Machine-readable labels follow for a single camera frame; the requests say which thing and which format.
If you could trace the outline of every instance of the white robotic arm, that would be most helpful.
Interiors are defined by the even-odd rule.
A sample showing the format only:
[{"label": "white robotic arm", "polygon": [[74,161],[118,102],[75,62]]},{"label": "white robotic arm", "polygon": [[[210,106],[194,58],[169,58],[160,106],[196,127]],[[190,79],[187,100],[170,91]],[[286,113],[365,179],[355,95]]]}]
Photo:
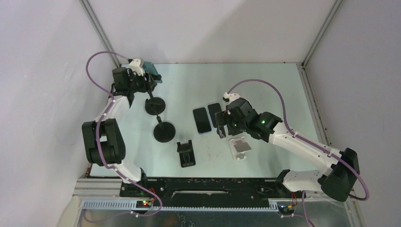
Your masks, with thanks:
[{"label": "white robotic arm", "polygon": [[[150,72],[145,72],[144,64],[147,64]],[[125,183],[129,182],[128,179],[138,182],[141,180],[143,171],[132,162],[124,162],[125,144],[118,128],[118,122],[131,107],[134,93],[151,92],[156,86],[156,81],[161,81],[161,76],[157,74],[152,63],[144,62],[141,58],[134,58],[131,59],[127,68],[114,69],[113,78],[113,97],[108,99],[106,107],[97,118],[82,125],[87,159],[90,163],[103,166],[95,137],[96,124],[103,116],[100,123],[100,144],[108,167],[125,176],[126,178],[123,178]],[[111,102],[113,105],[105,114]]]},{"label": "white robotic arm", "polygon": [[[239,94],[225,93],[223,99],[228,102],[228,106],[225,111],[216,114],[217,133],[221,138],[226,136],[224,129],[226,125],[229,135],[246,132],[255,139],[283,147],[302,159],[314,163],[317,170],[301,172],[283,170],[281,172],[277,182],[291,192],[324,192],[338,201],[345,201],[348,198],[356,176],[332,155],[341,157],[359,172],[355,151],[349,148],[340,151],[319,142],[312,142],[294,129],[288,128],[289,126],[279,117],[269,112],[258,114]],[[311,143],[301,140],[300,136]],[[329,153],[323,153],[319,147]]]}]

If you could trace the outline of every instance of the black round base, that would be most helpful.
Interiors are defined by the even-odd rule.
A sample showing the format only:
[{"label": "black round base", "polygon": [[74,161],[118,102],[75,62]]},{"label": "black round base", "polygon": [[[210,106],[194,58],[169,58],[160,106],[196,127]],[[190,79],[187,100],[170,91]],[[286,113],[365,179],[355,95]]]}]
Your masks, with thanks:
[{"label": "black round base", "polygon": [[163,128],[160,125],[156,125],[153,130],[153,136],[161,143],[167,143],[172,140],[175,136],[175,127],[169,122],[163,122]]},{"label": "black round base", "polygon": [[165,108],[166,103],[162,98],[154,97],[153,99],[146,99],[145,101],[145,110],[152,116],[161,114]]}]

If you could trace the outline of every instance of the light blue tabletop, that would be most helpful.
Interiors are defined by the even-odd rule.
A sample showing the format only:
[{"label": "light blue tabletop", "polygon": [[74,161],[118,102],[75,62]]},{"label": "light blue tabletop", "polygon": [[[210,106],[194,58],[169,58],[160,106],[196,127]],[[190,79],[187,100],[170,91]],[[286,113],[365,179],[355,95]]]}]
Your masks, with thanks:
[{"label": "light blue tabletop", "polygon": [[[263,79],[282,93],[288,122],[300,133],[317,140],[311,112],[296,64],[292,63],[230,63],[230,64],[158,64],[163,83],[154,96],[166,102],[160,117],[171,122],[176,135],[168,143],[153,137],[155,116],[145,112],[148,94],[136,93],[132,107],[119,123],[126,146],[124,162],[133,162],[147,176],[158,177],[277,177],[283,169],[314,170],[316,167],[295,154],[245,133],[220,139],[216,130],[198,134],[192,110],[219,102],[225,108],[223,94],[244,79]],[[248,82],[234,89],[247,99],[257,112],[271,112],[282,118],[280,99],[269,86]],[[247,159],[235,161],[228,140],[245,136],[252,150]],[[181,168],[177,142],[192,140],[196,165]],[[91,176],[117,176],[115,172],[93,165]]]}]

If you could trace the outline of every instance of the teal object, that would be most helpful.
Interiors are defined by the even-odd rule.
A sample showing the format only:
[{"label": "teal object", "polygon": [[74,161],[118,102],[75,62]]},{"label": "teal object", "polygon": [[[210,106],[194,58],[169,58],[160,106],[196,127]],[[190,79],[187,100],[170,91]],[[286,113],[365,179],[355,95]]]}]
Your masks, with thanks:
[{"label": "teal object", "polygon": [[[128,64],[122,64],[121,67],[128,67]],[[145,72],[149,72],[152,75],[159,75],[157,72],[155,65],[151,63],[150,61],[144,61],[142,68]],[[163,83],[162,79],[160,80],[155,80],[156,83],[161,84]]]}]

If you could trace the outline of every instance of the smartphone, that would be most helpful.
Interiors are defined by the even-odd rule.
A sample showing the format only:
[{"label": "smartphone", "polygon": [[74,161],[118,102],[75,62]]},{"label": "smartphone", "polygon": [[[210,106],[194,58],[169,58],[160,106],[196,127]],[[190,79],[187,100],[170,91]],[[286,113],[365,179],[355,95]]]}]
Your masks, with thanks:
[{"label": "smartphone", "polygon": [[221,112],[220,103],[213,103],[213,104],[208,105],[208,110],[209,110],[210,119],[212,120],[212,125],[214,128],[217,128],[215,114],[218,112]]},{"label": "smartphone", "polygon": [[208,113],[206,112],[205,107],[194,109],[192,112],[193,112],[193,117],[195,118],[196,128],[198,129],[199,134],[212,131]]}]

